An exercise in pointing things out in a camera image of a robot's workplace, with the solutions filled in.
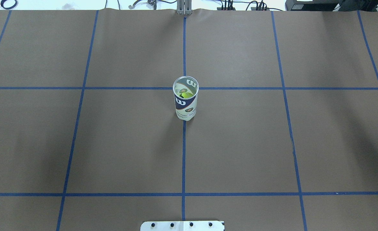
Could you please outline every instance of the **white plastic object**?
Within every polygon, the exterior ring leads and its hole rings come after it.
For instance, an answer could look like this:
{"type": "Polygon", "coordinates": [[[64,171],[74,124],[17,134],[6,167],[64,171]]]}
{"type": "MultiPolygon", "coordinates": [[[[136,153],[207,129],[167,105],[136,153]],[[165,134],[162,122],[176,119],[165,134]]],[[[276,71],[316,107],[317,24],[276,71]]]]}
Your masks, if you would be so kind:
{"type": "Polygon", "coordinates": [[[140,231],[224,231],[223,221],[143,222],[140,231]]]}

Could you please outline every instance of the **gray clamp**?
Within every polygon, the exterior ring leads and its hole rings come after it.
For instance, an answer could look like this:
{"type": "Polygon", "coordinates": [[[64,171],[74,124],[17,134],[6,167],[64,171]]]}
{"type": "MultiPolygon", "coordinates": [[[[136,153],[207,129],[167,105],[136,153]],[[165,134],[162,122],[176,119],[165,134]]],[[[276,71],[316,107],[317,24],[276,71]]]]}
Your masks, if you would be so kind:
{"type": "Polygon", "coordinates": [[[191,15],[192,14],[192,0],[177,0],[177,14],[191,15]]]}

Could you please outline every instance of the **gray table surface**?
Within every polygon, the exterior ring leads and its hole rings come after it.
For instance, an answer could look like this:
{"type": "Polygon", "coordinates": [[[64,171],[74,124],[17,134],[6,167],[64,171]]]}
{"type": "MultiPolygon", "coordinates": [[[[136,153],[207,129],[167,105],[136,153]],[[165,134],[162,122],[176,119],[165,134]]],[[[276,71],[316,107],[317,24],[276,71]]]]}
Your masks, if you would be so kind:
{"type": "Polygon", "coordinates": [[[378,230],[378,13],[0,12],[0,230],[182,219],[378,230]]]}

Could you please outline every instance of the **white sticker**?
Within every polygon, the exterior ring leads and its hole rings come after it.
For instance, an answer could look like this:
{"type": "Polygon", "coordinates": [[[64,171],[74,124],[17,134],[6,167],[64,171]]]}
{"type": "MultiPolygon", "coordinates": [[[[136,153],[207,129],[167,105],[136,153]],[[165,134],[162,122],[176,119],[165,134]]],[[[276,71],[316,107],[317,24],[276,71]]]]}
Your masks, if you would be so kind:
{"type": "Polygon", "coordinates": [[[292,9],[303,9],[304,4],[294,4],[292,9]]]}

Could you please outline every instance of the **green ball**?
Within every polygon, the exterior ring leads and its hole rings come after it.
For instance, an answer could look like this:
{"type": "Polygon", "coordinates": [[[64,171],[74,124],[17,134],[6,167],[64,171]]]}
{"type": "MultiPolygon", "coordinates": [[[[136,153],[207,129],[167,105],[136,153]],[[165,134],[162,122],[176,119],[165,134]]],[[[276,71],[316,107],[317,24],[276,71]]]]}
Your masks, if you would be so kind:
{"type": "Polygon", "coordinates": [[[180,98],[190,98],[193,96],[192,93],[189,93],[189,92],[183,92],[182,94],[179,95],[180,98]]]}

